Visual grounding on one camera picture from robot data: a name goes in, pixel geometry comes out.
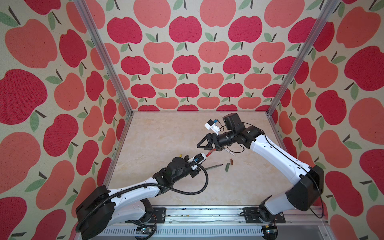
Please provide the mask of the green pen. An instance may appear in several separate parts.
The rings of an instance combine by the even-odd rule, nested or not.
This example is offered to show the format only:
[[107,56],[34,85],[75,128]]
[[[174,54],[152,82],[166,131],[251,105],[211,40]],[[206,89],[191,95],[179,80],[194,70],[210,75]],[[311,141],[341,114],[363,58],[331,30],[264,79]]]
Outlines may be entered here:
[[207,168],[205,168],[205,169],[206,169],[206,170],[211,170],[211,169],[215,169],[215,168],[218,168],[218,167],[221,167],[221,166],[223,166],[223,164],[210,166],[210,167],[207,167]]

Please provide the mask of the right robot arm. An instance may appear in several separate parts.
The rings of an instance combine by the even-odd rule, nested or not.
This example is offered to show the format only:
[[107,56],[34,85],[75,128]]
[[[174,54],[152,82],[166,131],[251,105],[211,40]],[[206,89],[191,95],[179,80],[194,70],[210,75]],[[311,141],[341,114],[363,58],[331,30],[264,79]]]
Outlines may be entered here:
[[222,151],[232,144],[251,150],[275,166],[293,185],[287,191],[266,198],[259,204],[259,218],[271,222],[287,210],[308,211],[321,198],[324,191],[324,170],[293,157],[270,140],[260,128],[244,123],[237,113],[223,117],[227,132],[221,133],[217,120],[209,120],[205,127],[213,133],[207,134],[197,148],[206,151]]

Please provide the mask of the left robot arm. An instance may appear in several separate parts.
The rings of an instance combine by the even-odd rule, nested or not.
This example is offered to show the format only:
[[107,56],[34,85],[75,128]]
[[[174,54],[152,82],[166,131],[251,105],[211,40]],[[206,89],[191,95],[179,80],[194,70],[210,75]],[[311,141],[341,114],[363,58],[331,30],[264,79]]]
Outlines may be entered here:
[[[145,222],[153,213],[149,199],[169,191],[187,196],[202,193],[209,182],[208,173],[202,166],[206,158],[204,153],[191,159],[175,157],[167,167],[139,184],[112,190],[105,185],[96,188],[76,208],[76,232],[81,233],[82,239],[89,240],[114,223]],[[187,176],[194,178],[200,172],[205,174],[205,184],[200,190],[186,192],[174,188],[175,182]]]

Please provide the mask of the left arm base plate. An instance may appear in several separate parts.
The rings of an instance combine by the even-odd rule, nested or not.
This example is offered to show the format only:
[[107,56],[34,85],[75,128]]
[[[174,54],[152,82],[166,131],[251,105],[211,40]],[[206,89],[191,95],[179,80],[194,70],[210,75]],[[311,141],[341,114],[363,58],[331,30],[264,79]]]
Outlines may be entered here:
[[148,199],[133,203],[124,210],[124,222],[137,225],[164,224],[167,209],[154,207]]

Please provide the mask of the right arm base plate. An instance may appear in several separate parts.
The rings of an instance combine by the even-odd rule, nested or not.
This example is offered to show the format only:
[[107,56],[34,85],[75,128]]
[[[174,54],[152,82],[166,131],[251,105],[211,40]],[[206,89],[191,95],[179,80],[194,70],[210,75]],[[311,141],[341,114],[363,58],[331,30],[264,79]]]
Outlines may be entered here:
[[270,214],[267,210],[255,208],[243,208],[243,211],[239,214],[244,217],[247,224],[284,224],[286,219],[283,213],[277,215]]

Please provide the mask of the aluminium front rail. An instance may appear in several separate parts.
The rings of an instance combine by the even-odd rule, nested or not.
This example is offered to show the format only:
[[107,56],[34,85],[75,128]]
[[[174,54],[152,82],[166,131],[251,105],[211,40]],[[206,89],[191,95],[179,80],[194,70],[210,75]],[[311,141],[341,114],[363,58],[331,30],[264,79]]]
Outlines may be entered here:
[[154,206],[165,207],[165,223],[137,225],[125,222],[107,226],[90,240],[334,240],[326,220],[311,212],[283,212],[284,224],[247,224],[239,214],[255,206]]

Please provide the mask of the right aluminium frame post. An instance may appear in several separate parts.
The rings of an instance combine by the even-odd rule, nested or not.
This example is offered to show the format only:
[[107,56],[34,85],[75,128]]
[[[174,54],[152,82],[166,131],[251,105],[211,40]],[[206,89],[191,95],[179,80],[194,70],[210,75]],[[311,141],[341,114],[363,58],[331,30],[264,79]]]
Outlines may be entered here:
[[317,18],[317,20],[314,23],[314,26],[309,32],[309,35],[306,41],[303,43],[303,47],[299,50],[299,53],[296,56],[296,59],[293,62],[287,76],[284,77],[281,87],[279,88],[276,96],[271,102],[270,107],[268,108],[268,111],[267,111],[267,117],[272,116],[274,110],[277,108],[278,104],[281,102],[281,98],[283,97],[284,93],[288,89],[290,82],[294,79],[294,76],[296,75],[302,63],[304,62],[307,54],[312,49],[315,41],[317,40],[320,33],[324,29],[330,16],[334,13],[335,9],[338,7],[339,3],[341,3],[341,1],[336,1],[336,0],[327,1],[325,3],[323,9],[320,12],[319,17]]

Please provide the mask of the aluminium frame post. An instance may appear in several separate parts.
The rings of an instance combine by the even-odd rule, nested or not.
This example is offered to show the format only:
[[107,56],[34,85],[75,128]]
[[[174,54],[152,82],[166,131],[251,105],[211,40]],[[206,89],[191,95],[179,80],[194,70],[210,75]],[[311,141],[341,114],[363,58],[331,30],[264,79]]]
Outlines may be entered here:
[[123,88],[123,85],[120,81],[120,78],[114,68],[114,65],[112,63],[112,59],[110,58],[110,55],[107,51],[107,48],[105,47],[105,44],[99,34],[99,30],[97,29],[96,23],[93,20],[93,16],[91,14],[91,11],[89,10],[86,1],[74,1],[75,5],[77,7],[77,10],[80,14],[80,17],[82,18],[83,23],[85,24],[91,39],[98,51],[98,54],[101,58],[101,61],[107,71],[107,74],[109,75],[113,86],[115,90],[117,91],[117,95],[119,99],[121,100],[123,107],[127,111],[127,114],[130,118],[133,117],[133,110],[132,107],[128,101],[128,98],[125,94],[125,90]]
[[336,1],[336,0],[327,1],[325,3],[323,9],[320,12],[319,17],[317,18],[317,20],[314,23],[314,26],[309,32],[309,35],[306,41],[303,43],[303,47],[299,50],[299,53],[296,56],[296,59],[293,62],[287,76],[284,77],[281,87],[279,88],[276,96],[271,102],[270,107],[268,108],[268,111],[267,111],[267,117],[272,116],[274,110],[277,108],[278,104],[281,102],[281,98],[283,97],[284,93],[288,89],[290,82],[294,79],[294,76],[296,75],[302,63],[304,62],[307,54],[312,49],[315,41],[317,40],[320,33],[324,29],[330,16],[334,13],[335,9],[338,7],[339,3],[341,3],[341,1]]

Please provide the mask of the left aluminium frame post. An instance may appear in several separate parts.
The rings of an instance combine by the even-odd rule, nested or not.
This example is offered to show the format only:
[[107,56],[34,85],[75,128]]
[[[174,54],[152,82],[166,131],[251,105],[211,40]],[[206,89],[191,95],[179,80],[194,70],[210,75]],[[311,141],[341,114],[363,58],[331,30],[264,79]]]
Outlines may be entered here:
[[96,23],[93,20],[93,16],[91,14],[91,11],[89,10],[86,1],[74,1],[75,5],[77,7],[77,10],[80,14],[80,17],[82,18],[83,23],[85,24],[91,39],[98,51],[98,54],[101,58],[101,61],[107,71],[107,74],[109,75],[113,86],[115,90],[117,91],[117,95],[119,99],[121,100],[123,107],[127,111],[127,114],[130,118],[133,117],[133,110],[132,107],[128,101],[128,98],[125,94],[125,90],[123,88],[123,85],[120,81],[120,78],[114,68],[114,65],[112,63],[112,59],[110,58],[110,55],[107,51],[107,48],[105,47],[105,44],[99,34],[99,30],[97,29]]

